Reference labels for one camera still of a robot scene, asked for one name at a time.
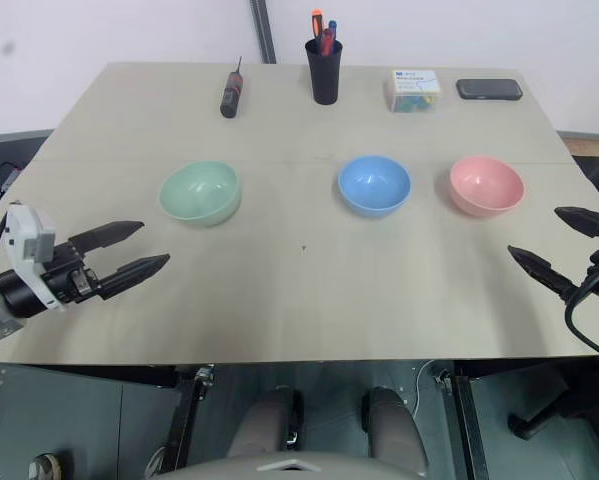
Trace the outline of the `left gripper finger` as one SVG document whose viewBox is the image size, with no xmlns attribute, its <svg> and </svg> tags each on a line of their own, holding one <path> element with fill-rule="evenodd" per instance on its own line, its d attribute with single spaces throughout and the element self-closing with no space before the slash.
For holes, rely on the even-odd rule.
<svg viewBox="0 0 599 480">
<path fill-rule="evenodd" d="M 69 242 L 83 257 L 90 251 L 126 240 L 144 226 L 141 221 L 113 221 L 70 237 Z"/>
<path fill-rule="evenodd" d="M 119 267 L 113 274 L 100 279 L 98 295 L 107 300 L 155 275 L 170 260 L 169 254 L 140 258 Z"/>
</svg>

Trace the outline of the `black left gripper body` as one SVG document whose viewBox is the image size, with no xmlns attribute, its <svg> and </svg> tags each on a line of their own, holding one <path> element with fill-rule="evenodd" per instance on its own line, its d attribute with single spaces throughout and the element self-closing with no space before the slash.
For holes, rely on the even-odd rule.
<svg viewBox="0 0 599 480">
<path fill-rule="evenodd" d="M 60 303 L 81 303 L 99 293 L 99 279 L 83 257 L 72 242 L 66 241 L 56 245 L 53 258 L 43 264 L 42 280 Z"/>
</svg>

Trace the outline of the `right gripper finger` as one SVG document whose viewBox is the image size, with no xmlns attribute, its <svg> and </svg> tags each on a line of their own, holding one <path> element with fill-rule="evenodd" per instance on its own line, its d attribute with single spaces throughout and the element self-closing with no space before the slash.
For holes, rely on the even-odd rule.
<svg viewBox="0 0 599 480">
<path fill-rule="evenodd" d="M 599 237 L 599 212 L 581 207 L 556 207 L 555 214 L 568 226 L 589 237 Z"/>
<path fill-rule="evenodd" d="M 547 260 L 522 248 L 508 246 L 507 250 L 526 274 L 556 293 L 565 303 L 575 296 L 578 287 L 564 275 L 555 271 Z"/>
</svg>

